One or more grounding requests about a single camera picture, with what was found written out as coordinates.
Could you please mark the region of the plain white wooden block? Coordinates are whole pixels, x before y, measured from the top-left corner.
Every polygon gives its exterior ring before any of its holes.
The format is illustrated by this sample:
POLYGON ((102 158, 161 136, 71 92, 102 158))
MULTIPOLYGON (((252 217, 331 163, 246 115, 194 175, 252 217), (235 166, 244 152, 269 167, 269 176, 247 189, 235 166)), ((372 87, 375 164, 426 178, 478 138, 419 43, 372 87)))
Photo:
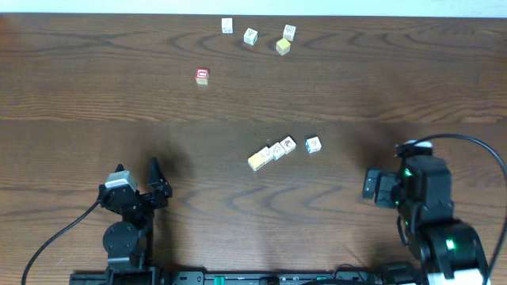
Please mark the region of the plain white wooden block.
POLYGON ((273 152, 267 146, 262 148, 258 153, 261 155, 264 165, 271 162, 274 159, 273 152))

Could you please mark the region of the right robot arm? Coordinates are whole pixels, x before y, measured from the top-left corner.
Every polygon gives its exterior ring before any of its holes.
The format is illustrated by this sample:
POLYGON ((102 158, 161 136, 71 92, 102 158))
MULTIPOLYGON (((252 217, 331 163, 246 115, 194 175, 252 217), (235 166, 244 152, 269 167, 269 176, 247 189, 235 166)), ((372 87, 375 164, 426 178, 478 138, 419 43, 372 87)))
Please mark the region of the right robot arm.
POLYGON ((404 154, 397 171, 370 168, 362 195, 398 211, 401 242, 420 261, 391 263, 368 275, 366 284, 484 284, 490 265, 476 231, 454 218, 451 173, 427 154, 404 154))

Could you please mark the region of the yellow letter K block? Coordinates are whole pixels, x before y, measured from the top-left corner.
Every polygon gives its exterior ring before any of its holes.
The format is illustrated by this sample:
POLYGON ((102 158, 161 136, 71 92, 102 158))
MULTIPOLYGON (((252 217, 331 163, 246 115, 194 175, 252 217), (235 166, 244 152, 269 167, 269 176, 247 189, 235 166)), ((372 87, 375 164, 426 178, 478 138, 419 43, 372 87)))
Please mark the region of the yellow letter K block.
POLYGON ((285 154, 291 153, 297 146, 294 139, 290 135, 285 139, 282 139, 280 141, 280 145, 282 146, 285 154))

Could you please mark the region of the yellow letter G block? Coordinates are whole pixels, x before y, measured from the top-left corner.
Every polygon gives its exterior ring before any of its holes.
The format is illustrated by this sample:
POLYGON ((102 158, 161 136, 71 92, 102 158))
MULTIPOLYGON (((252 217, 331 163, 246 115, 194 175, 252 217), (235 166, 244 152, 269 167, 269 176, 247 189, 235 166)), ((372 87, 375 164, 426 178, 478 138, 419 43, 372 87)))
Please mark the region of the yellow letter G block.
POLYGON ((318 152, 322 149, 322 144, 318 136, 311 137, 306 140, 305 146, 309 154, 318 152))

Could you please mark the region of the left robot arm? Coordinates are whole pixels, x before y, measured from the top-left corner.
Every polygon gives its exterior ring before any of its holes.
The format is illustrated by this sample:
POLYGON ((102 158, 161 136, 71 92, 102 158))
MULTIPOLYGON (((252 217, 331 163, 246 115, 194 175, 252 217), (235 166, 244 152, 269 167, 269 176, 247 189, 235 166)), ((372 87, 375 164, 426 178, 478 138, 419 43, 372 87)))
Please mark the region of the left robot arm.
POLYGON ((157 158, 152 158, 147 185, 151 192, 140 193, 131 173, 121 164, 98 188, 98 202, 121 216, 104 233, 108 254, 107 284, 171 284, 172 276, 153 261, 154 211, 168 206, 172 188, 157 158))

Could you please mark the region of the yellow block with ball picture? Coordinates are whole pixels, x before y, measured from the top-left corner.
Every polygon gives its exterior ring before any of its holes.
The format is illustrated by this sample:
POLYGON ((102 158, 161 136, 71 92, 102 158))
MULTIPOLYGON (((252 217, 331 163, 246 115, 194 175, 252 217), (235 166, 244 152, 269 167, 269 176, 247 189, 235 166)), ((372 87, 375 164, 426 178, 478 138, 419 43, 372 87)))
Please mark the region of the yellow block with ball picture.
POLYGON ((260 153, 256 153, 248 158, 248 165, 253 171, 258 171, 264 164, 264 158, 260 153))

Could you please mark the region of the green edged wooden block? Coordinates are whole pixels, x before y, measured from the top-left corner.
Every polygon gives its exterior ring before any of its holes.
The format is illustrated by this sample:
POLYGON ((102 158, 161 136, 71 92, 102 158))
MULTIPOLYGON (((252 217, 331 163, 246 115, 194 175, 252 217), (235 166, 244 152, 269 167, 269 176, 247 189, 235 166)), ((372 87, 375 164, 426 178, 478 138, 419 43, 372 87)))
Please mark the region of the green edged wooden block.
POLYGON ((285 155, 285 149, 282 147, 282 145, 279 142, 276 142, 269 148, 270 152, 273 154, 273 159, 278 160, 282 156, 285 155))

